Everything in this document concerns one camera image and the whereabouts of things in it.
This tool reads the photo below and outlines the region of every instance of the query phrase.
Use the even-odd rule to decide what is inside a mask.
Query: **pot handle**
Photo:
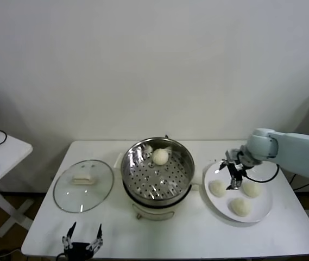
[[[197,191],[203,185],[203,174],[196,173],[192,179],[192,189],[193,191]]]
[[[121,169],[121,163],[122,163],[122,159],[124,157],[124,153],[120,153],[116,159],[116,162],[115,164],[113,165],[113,168],[114,169],[118,169],[120,170]]]

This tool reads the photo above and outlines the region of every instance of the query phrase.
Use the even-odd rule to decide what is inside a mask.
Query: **stainless steel steamer basket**
[[[158,166],[152,152],[168,150],[169,160]],[[124,155],[121,173],[126,191],[147,207],[166,207],[179,202],[190,189],[194,160],[179,142],[168,138],[149,138],[132,146]]]

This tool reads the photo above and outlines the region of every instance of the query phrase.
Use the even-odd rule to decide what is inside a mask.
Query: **steamed bun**
[[[156,165],[164,165],[169,160],[169,153],[163,148],[158,148],[152,154],[152,161]]]
[[[261,186],[255,182],[245,182],[242,184],[242,190],[249,197],[258,197],[262,192]]]
[[[218,179],[209,183],[209,191],[216,197],[223,197],[226,194],[225,188],[225,184]]]
[[[238,216],[247,216],[251,212],[251,205],[247,200],[244,200],[241,197],[238,197],[231,201],[231,209]]]

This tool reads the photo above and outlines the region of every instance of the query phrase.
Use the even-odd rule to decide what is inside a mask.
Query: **small white table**
[[[4,135],[0,133],[0,142]],[[24,141],[18,140],[8,135],[4,144],[0,145],[0,179],[21,162],[33,150],[32,146]],[[0,228],[0,237],[14,225],[18,223],[29,230],[32,220],[24,216],[23,213],[33,204],[32,200],[26,200],[19,209],[15,209],[1,194],[0,208],[7,212],[11,217]]]
[[[255,224],[225,218],[205,201],[202,190],[191,191],[169,220],[138,220],[117,169],[114,169],[115,184],[110,195],[94,209],[71,214],[55,205],[54,184],[65,169],[87,159],[100,159],[113,167],[119,154],[134,143],[73,142],[25,238],[22,252],[29,256],[58,255],[63,252],[61,237],[76,221],[72,241],[86,243],[96,237],[102,223],[104,245],[95,258],[211,259],[309,254],[309,218],[282,172],[269,184],[273,193],[272,211]],[[206,167],[215,159],[222,159],[227,149],[238,148],[245,142],[181,143],[192,153],[196,178],[201,179]]]

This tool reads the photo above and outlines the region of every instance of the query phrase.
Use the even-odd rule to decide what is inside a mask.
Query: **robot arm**
[[[226,152],[226,165],[232,177],[228,188],[238,189],[245,170],[264,160],[309,178],[309,135],[256,129],[245,146]]]

